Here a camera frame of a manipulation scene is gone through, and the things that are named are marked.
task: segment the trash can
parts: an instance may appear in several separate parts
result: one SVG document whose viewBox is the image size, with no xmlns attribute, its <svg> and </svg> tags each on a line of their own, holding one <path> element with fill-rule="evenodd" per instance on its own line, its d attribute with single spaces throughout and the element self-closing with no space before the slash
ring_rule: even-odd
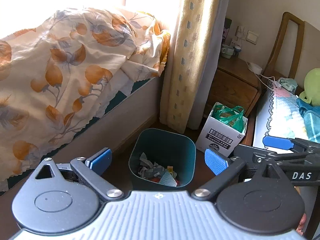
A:
<svg viewBox="0 0 320 240">
<path fill-rule="evenodd" d="M 148 160 L 166 168 L 173 166 L 178 174 L 179 186 L 170 187 L 138 176 L 140 156 L 145 153 Z M 188 137 L 160 129 L 144 130 L 134 146 L 129 159 L 131 181 L 134 190 L 173 191 L 185 190 L 193 178 L 196 164 L 196 146 Z"/>
</svg>

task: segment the yellow curtain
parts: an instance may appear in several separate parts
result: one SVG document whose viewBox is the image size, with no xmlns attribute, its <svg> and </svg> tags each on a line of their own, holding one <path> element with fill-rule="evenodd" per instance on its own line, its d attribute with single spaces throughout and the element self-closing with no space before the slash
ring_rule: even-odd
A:
<svg viewBox="0 0 320 240">
<path fill-rule="evenodd" d="M 169 51 L 160 103 L 160 122 L 184 133 L 208 52 L 219 0 L 181 0 L 176 40 Z"/>
</svg>

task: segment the white cardboard box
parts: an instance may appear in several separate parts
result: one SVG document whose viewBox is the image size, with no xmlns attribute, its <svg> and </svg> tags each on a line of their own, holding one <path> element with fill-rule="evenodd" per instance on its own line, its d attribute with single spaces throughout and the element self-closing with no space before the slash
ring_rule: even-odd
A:
<svg viewBox="0 0 320 240">
<path fill-rule="evenodd" d="M 211 117 L 211 113 L 216 105 L 221 104 L 217 102 L 213 106 L 196 142 L 196 148 L 202 152 L 205 152 L 207 148 L 213 148 L 222 155 L 228 157 L 245 136 L 248 120 L 245 117 L 242 118 L 244 121 L 244 129 L 242 133 L 240 133 L 232 127 Z"/>
</svg>

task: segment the ribbed gray surface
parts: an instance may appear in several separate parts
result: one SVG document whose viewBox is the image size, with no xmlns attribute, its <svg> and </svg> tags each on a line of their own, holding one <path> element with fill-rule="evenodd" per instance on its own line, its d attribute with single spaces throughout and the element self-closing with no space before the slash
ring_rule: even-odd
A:
<svg viewBox="0 0 320 240">
<path fill-rule="evenodd" d="M 64 236 L 39 236 L 22 231 L 16 240 L 251 240 L 304 239 L 295 231 L 279 236 L 256 236 L 223 220 L 210 202 L 196 201 L 185 191 L 137 192 L 108 203 L 90 225 Z"/>
</svg>

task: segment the wooden nightstand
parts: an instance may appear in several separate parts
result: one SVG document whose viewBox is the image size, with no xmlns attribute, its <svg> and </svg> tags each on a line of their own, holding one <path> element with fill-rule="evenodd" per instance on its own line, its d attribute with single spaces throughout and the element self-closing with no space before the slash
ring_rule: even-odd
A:
<svg viewBox="0 0 320 240">
<path fill-rule="evenodd" d="M 208 115 L 212 106 L 219 102 L 227 107 L 242 106 L 247 117 L 261 95 L 259 79 L 248 69 L 248 65 L 238 57 L 219 58 L 204 114 Z"/>
</svg>

